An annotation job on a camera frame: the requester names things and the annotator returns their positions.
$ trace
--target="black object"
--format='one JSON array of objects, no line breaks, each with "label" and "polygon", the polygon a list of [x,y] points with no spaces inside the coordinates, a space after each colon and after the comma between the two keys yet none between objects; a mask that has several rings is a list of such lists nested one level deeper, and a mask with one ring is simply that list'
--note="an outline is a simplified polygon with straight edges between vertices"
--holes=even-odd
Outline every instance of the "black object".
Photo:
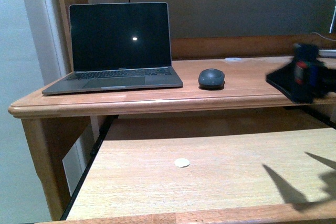
[{"label": "black object", "polygon": [[295,103],[313,103],[336,92],[336,69],[328,69],[317,60],[315,45],[295,44],[293,61],[266,75],[266,81]]},{"label": "black object", "polygon": [[214,68],[203,70],[198,77],[199,87],[207,90],[217,90],[224,88],[225,74]]}]

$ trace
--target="laptop keyboard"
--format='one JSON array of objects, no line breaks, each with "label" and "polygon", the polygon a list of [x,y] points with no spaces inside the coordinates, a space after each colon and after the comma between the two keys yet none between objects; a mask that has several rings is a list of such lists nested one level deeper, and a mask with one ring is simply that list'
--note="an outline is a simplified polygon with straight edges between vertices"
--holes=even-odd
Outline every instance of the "laptop keyboard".
[{"label": "laptop keyboard", "polygon": [[99,79],[130,76],[166,76],[170,75],[168,68],[128,69],[75,73],[68,80]]}]

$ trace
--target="wooden shelf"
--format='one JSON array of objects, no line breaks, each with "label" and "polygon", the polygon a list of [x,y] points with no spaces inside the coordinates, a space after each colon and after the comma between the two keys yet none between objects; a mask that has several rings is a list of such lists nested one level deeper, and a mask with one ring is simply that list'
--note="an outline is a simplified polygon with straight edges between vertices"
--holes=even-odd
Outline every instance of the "wooden shelf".
[{"label": "wooden shelf", "polygon": [[[333,162],[335,139],[334,129],[282,108],[117,119],[68,220],[223,211],[224,222],[240,208],[259,223],[335,218],[335,171],[309,155]],[[190,166],[176,167],[180,157]],[[315,201],[325,201],[318,214]]]}]

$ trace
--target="laptop trackpad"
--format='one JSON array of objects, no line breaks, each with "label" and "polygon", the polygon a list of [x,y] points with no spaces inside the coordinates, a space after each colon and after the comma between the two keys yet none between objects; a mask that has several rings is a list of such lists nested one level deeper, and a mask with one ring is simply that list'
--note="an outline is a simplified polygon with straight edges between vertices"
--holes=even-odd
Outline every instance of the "laptop trackpad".
[{"label": "laptop trackpad", "polygon": [[102,78],[89,81],[83,88],[109,88],[141,86],[145,84],[145,76]]}]

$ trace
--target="white sticker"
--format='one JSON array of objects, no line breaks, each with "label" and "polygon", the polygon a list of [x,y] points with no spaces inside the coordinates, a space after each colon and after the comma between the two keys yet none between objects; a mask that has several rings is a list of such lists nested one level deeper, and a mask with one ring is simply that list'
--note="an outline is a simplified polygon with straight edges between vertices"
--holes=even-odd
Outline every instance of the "white sticker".
[{"label": "white sticker", "polygon": [[225,58],[227,61],[240,61],[242,60],[241,58]]},{"label": "white sticker", "polygon": [[186,158],[178,158],[177,160],[175,160],[174,163],[177,167],[181,168],[187,167],[190,164],[189,160],[187,160]]}]

